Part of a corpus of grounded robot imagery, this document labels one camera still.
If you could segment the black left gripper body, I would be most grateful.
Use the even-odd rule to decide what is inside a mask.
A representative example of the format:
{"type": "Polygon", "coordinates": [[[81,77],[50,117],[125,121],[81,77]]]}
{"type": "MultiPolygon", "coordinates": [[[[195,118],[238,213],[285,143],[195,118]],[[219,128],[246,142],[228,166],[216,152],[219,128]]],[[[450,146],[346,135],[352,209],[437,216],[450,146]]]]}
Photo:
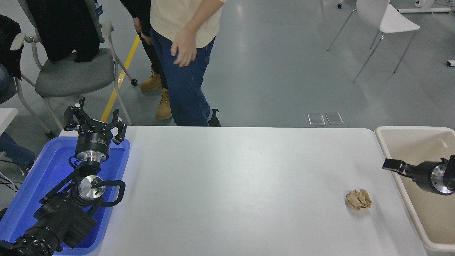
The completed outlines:
{"type": "Polygon", "coordinates": [[[78,140],[75,147],[75,153],[96,151],[103,154],[109,154],[109,147],[113,135],[110,130],[88,125],[85,123],[78,128],[78,140]]]}

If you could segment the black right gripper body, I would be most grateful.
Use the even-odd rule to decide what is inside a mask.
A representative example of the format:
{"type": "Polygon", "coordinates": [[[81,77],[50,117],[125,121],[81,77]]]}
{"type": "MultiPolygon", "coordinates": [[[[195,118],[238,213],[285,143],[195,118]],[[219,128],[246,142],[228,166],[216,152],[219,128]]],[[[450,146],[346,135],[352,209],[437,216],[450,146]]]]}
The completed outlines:
{"type": "Polygon", "coordinates": [[[431,175],[435,167],[439,165],[436,161],[424,161],[418,164],[414,171],[414,181],[423,191],[439,193],[431,181],[431,175]]]}

